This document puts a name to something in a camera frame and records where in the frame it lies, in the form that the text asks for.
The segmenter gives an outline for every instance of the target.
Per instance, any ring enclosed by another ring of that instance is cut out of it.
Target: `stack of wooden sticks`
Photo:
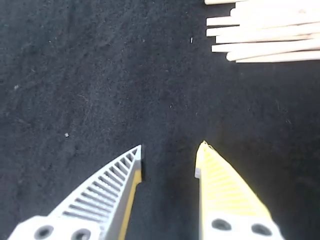
[[[212,52],[237,63],[320,60],[320,0],[205,0],[235,3],[230,16],[206,19]]]

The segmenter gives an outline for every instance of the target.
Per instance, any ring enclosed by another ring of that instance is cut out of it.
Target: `screw hole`
[[[232,229],[230,223],[222,219],[213,220],[211,225],[214,229],[222,231],[230,231]]]
[[[88,229],[80,229],[73,233],[71,240],[89,240],[91,232]]]
[[[42,226],[35,232],[34,238],[37,240],[46,239],[51,235],[53,230],[54,230],[53,226],[50,226],[50,225]]]
[[[267,228],[266,226],[263,226],[261,224],[254,224],[251,227],[252,232],[254,232],[255,234],[259,234],[259,235],[263,235],[263,236],[271,236],[272,233],[270,231],[269,228]]]

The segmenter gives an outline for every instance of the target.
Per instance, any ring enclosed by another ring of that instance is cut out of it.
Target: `popsicle stick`
[[[206,30],[207,37],[215,37],[215,36],[225,36],[225,35],[234,35],[240,33],[241,30],[245,28],[241,28],[240,26],[226,26],[226,27],[216,27],[216,28],[208,28]]]
[[[235,2],[241,2],[247,0],[204,0],[206,5],[215,5],[215,4],[234,4]]]
[[[208,17],[206,19],[207,26],[228,26],[239,24],[239,20],[233,16]]]
[[[302,50],[311,50],[320,48],[320,39],[309,39],[301,41],[288,42],[286,45],[265,47],[265,48],[254,48],[248,50],[247,48],[242,51],[232,51],[226,55],[226,59],[229,61],[236,61],[241,59],[249,59],[259,56],[268,56],[274,54],[282,54],[288,52],[296,52]]]
[[[284,17],[283,15],[273,15],[272,18],[259,19],[259,17],[255,18],[255,21],[252,21],[252,25],[257,28],[275,28],[275,27],[285,27],[292,25],[300,25],[300,24],[311,24],[311,23],[319,23],[320,22],[320,13],[314,15],[307,14],[294,14],[287,15]]]
[[[237,60],[237,63],[280,63],[320,60],[320,50],[317,51],[294,51],[268,56],[257,56]]]
[[[283,38],[287,36],[308,35],[314,33],[320,33],[320,23],[274,27],[259,30],[244,30],[241,32],[241,34],[230,36],[231,39],[229,38],[229,40],[231,40],[231,43],[246,43],[258,42],[261,40],[269,41],[270,39]]]
[[[240,8],[246,8],[246,7],[248,7],[249,6],[249,4],[250,4],[250,1],[248,0],[248,1],[237,1],[236,3],[235,3],[235,8],[238,10],[238,9],[240,9]]]
[[[235,8],[232,8],[232,9],[230,10],[230,16],[231,16],[231,17],[234,17],[234,16],[237,15],[238,12],[239,12],[239,10],[237,10],[237,9],[235,9]]]
[[[245,51],[253,51],[254,49],[260,49],[260,48],[275,48],[275,47],[286,46],[288,43],[291,43],[291,42],[276,41],[276,42],[219,44],[219,45],[212,45],[211,51],[213,53],[245,52]]]
[[[247,40],[246,43],[256,43],[256,42],[280,42],[280,41],[298,41],[298,40],[308,40],[320,38],[320,33],[304,34],[297,36],[282,36],[270,39],[251,39]],[[231,44],[231,43],[242,43],[241,40],[236,39],[234,36],[216,36],[215,42],[217,44]]]

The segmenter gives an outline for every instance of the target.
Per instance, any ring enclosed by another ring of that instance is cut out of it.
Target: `black felt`
[[[249,183],[286,239],[319,239],[319,63],[235,64],[211,53],[206,17],[231,8],[0,2],[1,239],[140,143],[145,181],[126,239],[197,239],[202,140]]]

